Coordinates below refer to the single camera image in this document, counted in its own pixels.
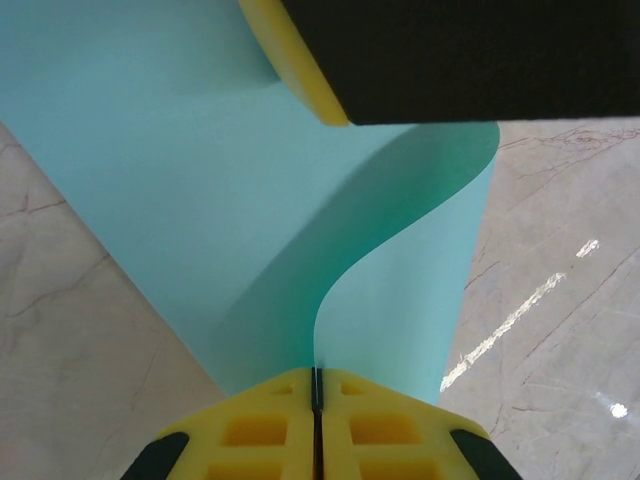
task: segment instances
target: rectangular cutout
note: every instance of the rectangular cutout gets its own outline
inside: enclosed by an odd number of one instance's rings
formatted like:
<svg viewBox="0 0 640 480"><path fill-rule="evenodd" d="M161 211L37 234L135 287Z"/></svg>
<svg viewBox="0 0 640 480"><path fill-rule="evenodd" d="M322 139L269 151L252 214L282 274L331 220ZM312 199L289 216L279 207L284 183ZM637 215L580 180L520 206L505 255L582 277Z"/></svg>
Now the rectangular cutout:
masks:
<svg viewBox="0 0 640 480"><path fill-rule="evenodd" d="M286 440L286 417L281 415L249 415L229 423L224 434L223 445L284 445Z"/></svg>
<svg viewBox="0 0 640 480"><path fill-rule="evenodd" d="M356 385L351 383L342 383L340 384L340 391L343 395L362 395L364 394L364 390Z"/></svg>
<svg viewBox="0 0 640 480"><path fill-rule="evenodd" d="M204 480L280 480L282 466L276 463L217 464Z"/></svg>
<svg viewBox="0 0 640 480"><path fill-rule="evenodd" d="M349 420L354 445L420 443L413 420L397 413L354 415Z"/></svg>
<svg viewBox="0 0 640 480"><path fill-rule="evenodd" d="M363 461L362 480L441 480L432 462L392 463Z"/></svg>

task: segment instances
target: light blue plastic sheet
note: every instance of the light blue plastic sheet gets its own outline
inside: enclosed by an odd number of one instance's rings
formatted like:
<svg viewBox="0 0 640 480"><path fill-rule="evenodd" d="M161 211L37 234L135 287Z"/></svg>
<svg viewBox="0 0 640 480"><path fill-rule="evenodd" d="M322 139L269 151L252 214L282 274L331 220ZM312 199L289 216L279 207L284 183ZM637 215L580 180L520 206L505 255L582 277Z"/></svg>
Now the light blue plastic sheet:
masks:
<svg viewBox="0 0 640 480"><path fill-rule="evenodd" d="M2 120L227 393L317 361L437 399L495 124L326 127L231 1L9 2L0 62Z"/></svg>

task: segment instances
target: black rubber pad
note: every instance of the black rubber pad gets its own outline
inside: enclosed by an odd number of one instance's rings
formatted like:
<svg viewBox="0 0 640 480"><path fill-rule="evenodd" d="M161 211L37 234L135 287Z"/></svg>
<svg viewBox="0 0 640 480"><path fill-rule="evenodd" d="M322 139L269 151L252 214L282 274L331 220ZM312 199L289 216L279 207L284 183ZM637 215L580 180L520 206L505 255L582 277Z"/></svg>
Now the black rubber pad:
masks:
<svg viewBox="0 0 640 480"><path fill-rule="evenodd" d="M640 115L638 0L282 0L356 124Z"/></svg>
<svg viewBox="0 0 640 480"><path fill-rule="evenodd" d="M166 480L182 451L189 443L189 435L172 433L147 445L121 480Z"/></svg>
<svg viewBox="0 0 640 480"><path fill-rule="evenodd" d="M454 430L451 437L480 480L522 480L491 440L466 430Z"/></svg>

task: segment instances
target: yellow gripper jaw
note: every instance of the yellow gripper jaw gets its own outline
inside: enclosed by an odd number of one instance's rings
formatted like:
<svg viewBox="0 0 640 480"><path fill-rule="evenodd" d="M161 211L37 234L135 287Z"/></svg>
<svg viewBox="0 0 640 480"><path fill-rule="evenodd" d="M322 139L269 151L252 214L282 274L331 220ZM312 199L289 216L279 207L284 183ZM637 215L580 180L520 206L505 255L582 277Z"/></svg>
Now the yellow gripper jaw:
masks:
<svg viewBox="0 0 640 480"><path fill-rule="evenodd" d="M279 375L175 423L122 480L521 480L476 423L335 369Z"/></svg>

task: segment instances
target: marble floor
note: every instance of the marble floor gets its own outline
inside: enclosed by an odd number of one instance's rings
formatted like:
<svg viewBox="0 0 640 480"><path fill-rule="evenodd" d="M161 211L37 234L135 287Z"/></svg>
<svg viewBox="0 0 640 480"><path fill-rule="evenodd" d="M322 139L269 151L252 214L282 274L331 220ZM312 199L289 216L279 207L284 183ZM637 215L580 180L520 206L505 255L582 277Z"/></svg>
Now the marble floor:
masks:
<svg viewBox="0 0 640 480"><path fill-rule="evenodd" d="M441 405L525 479L640 478L639 136L502 125ZM118 479L222 398L1 124L0 312L2 479Z"/></svg>

